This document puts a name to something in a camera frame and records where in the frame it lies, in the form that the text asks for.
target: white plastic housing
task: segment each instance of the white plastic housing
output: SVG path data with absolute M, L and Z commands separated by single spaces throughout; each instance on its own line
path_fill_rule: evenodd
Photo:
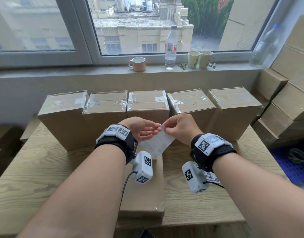
M 133 165 L 132 171 L 137 171 L 137 174 L 132 175 L 136 183 L 145 184 L 153 177 L 152 157 L 146 151 L 141 151 L 136 155 L 135 159 L 130 161 Z
M 203 184 L 203 182 L 207 181 L 206 177 L 204 176 L 204 171 L 197 168 L 195 162 L 186 162 L 182 166 L 182 170 L 192 192 L 200 193 L 209 188 L 209 184 Z

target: forearm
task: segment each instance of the forearm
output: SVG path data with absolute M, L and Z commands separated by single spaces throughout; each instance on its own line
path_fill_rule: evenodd
M 231 153 L 213 171 L 260 237 L 304 237 L 304 191 Z
M 102 145 L 46 201 L 19 237 L 113 237 L 124 153 Z

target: wooden table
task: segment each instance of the wooden table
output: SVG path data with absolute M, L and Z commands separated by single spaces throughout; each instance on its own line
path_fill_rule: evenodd
M 234 147 L 247 160 L 287 178 L 251 127 Z M 55 189 L 92 151 L 66 152 L 43 124 L 35 130 L 0 178 L 0 235 L 19 233 Z M 118 220 L 117 228 L 150 228 L 244 221 L 228 193 L 215 185 L 194 194 L 182 165 L 191 160 L 187 146 L 163 153 L 165 216 L 163 220 Z

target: person's left hand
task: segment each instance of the person's left hand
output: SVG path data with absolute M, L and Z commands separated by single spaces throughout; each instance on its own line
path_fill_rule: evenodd
M 157 135 L 162 130 L 159 123 L 154 123 L 153 121 L 140 117 L 128 118 L 122 120 L 119 124 L 130 129 L 132 135 L 138 142 L 152 139 L 154 135 Z

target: white mug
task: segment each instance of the white mug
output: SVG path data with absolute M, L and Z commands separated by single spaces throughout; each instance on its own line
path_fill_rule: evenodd
M 129 67 L 132 68 L 136 72 L 142 72 L 145 70 L 145 58 L 136 57 L 129 61 Z
M 189 68 L 196 68 L 200 55 L 201 55 L 201 53 L 198 51 L 191 51 L 188 53 L 188 67 Z
M 213 52 L 211 52 L 211 51 L 201 51 L 201 59 L 199 61 L 199 68 L 207 68 L 212 55 L 213 55 Z

